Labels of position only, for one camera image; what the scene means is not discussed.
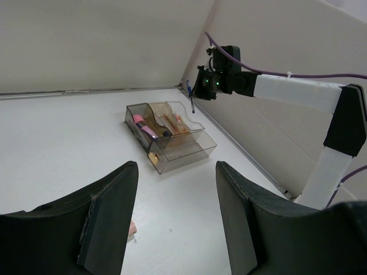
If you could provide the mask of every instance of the robotic arm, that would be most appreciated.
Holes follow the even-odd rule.
[[[221,47],[240,61],[236,46]],[[324,209],[340,180],[357,156],[367,137],[367,112],[363,88],[300,78],[242,72],[241,66],[225,57],[217,48],[206,50],[208,65],[198,66],[191,97],[216,99],[216,93],[273,99],[302,105],[333,114],[323,142],[325,146],[296,203]]]

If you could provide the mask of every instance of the marker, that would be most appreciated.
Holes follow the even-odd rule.
[[[188,88],[189,98],[191,100],[191,110],[195,113],[194,101],[193,101],[193,90],[191,90],[190,80],[186,80],[186,87]]]

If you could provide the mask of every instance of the white table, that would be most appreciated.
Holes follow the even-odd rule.
[[[0,213],[32,210],[134,160],[138,232],[127,244],[122,274],[230,274],[216,162],[280,193],[198,110],[194,119],[217,148],[209,159],[159,175],[123,123],[127,105],[157,101],[190,109],[176,89],[0,101]]]

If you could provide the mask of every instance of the transparent container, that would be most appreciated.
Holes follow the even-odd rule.
[[[217,146],[180,102],[127,106],[125,122],[160,174],[208,158]]]

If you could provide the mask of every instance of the pink eraser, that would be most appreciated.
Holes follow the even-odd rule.
[[[141,115],[133,115],[133,116],[132,116],[132,119],[134,119],[134,122],[135,122],[135,123],[138,123],[138,122],[140,122],[140,121],[143,121],[143,120],[144,120],[144,118],[143,118]]]
[[[136,233],[136,226],[135,223],[131,220],[130,222],[130,228],[128,230],[128,236],[130,237],[131,235],[134,235]]]

